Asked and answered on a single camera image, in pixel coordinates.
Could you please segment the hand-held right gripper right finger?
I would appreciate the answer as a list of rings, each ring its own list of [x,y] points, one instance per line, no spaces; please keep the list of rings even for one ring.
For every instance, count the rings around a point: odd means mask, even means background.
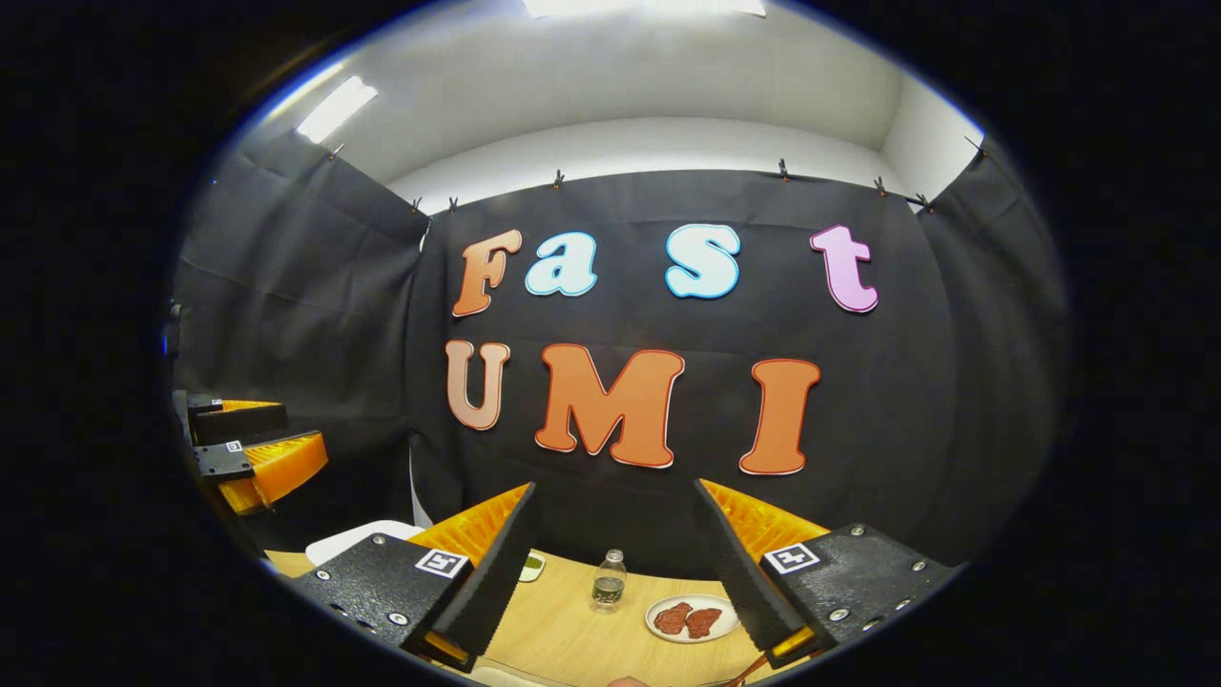
[[[716,578],[775,669],[880,635],[961,570],[868,525],[824,528],[711,480],[694,492]]]

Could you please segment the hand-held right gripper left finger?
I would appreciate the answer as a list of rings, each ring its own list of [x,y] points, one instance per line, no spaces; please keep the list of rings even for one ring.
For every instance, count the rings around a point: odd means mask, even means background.
[[[288,584],[375,642],[470,674],[538,533],[534,482],[408,539],[372,531]]]

